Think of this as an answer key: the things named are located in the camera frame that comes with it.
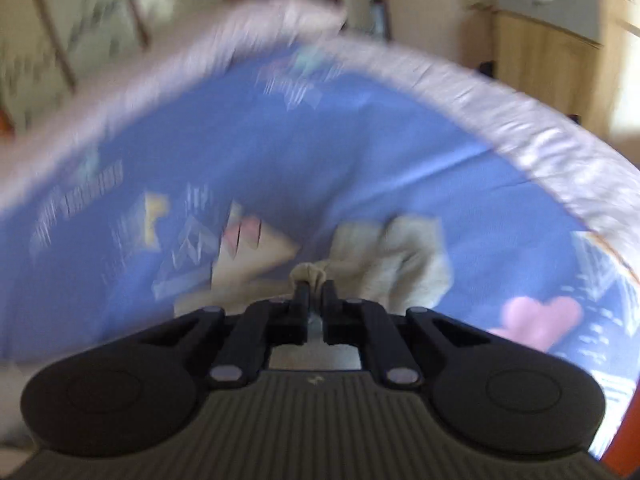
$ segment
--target wall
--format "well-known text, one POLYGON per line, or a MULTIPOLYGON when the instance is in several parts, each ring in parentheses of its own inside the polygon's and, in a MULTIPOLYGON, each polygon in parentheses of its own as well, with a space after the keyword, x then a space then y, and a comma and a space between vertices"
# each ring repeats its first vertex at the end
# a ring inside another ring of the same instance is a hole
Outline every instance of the wall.
POLYGON ((631 7, 626 35, 626 60, 609 142, 636 166, 640 166, 640 0, 631 7))
POLYGON ((385 1, 394 40, 473 68, 492 59, 490 12, 463 0, 385 1))

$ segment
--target pink heart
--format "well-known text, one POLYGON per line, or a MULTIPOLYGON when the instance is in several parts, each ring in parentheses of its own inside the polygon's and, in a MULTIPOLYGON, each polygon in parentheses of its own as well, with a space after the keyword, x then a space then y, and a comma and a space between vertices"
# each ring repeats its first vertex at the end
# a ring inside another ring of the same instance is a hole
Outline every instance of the pink heart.
POLYGON ((262 230, 262 220, 255 216, 245 216, 238 222, 228 225, 222 233, 222 241, 232 256, 238 253, 240 238, 252 242, 257 248, 260 244, 260 232, 262 230))
POLYGON ((533 298, 512 298, 502 307, 503 328, 489 332, 546 352, 571 332, 582 316, 582 307, 574 298, 560 296, 548 304, 533 298))

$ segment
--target metal rivet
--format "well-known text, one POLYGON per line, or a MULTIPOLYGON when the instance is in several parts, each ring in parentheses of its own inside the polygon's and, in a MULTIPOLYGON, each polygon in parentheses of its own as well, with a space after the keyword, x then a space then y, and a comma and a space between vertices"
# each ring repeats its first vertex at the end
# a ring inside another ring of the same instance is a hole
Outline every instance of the metal rivet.
POLYGON ((411 368, 392 368, 386 378, 393 384, 414 384, 420 380, 420 374, 411 368))
POLYGON ((233 383, 242 378, 242 370, 235 365, 220 365, 210 370, 209 377, 219 383, 233 383))

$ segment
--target printed pattern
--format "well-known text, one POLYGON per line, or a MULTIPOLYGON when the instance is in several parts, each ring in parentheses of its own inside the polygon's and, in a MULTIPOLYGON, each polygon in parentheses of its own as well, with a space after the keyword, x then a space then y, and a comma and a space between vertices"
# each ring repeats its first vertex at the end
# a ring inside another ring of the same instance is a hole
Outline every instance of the printed pattern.
POLYGON ((625 313, 625 330, 629 336, 636 334, 640 326, 640 301, 636 280, 620 260, 593 233, 574 233, 576 254, 582 269, 584 290, 593 301, 600 301, 603 295, 616 283, 620 288, 625 313))
POLYGON ((636 391, 636 383, 629 379, 604 374, 597 370, 592 370, 591 375, 603 389, 607 402, 604 420, 589 450, 593 456, 600 457, 607 450, 620 427, 626 409, 636 391))
POLYGON ((513 298, 502 307, 503 328, 490 332, 540 352, 547 352, 582 321, 580 303, 565 296, 542 304, 533 298, 513 298))
POLYGON ((218 224, 222 212, 209 186, 187 184, 183 197, 184 212, 177 206, 174 211, 184 223, 175 241, 162 248, 166 256, 152 283, 156 301, 208 284, 211 266, 220 252, 220 233, 210 225, 218 224))
POLYGON ((255 216, 248 216, 240 220, 233 221, 233 223, 226 228, 222 235, 222 240, 225 245, 225 249, 232 256, 235 256, 238 254, 241 237, 257 249, 260 247, 261 233, 262 220, 255 216))
POLYGON ((32 260, 50 247, 51 231, 59 220, 71 220, 93 202, 120 186, 124 181, 121 160, 100 169, 100 156, 89 150, 75 168, 55 186, 40 203, 39 213, 30 240, 32 260))
POLYGON ((305 102, 316 108, 322 98, 321 85, 339 77, 342 67, 313 47, 299 49, 290 59, 278 60, 260 71, 264 93, 283 94, 287 110, 305 102))

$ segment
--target ribbed rubber pad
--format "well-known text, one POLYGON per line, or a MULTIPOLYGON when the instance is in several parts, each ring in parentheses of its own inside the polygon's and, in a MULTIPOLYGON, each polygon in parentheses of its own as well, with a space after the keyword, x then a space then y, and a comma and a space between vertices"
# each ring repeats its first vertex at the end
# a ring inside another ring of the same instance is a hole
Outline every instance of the ribbed rubber pad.
POLYGON ((43 451, 14 480, 614 480, 587 453, 543 463, 485 456, 443 431, 422 401, 368 372, 263 372, 213 393, 159 446, 88 460, 43 451))

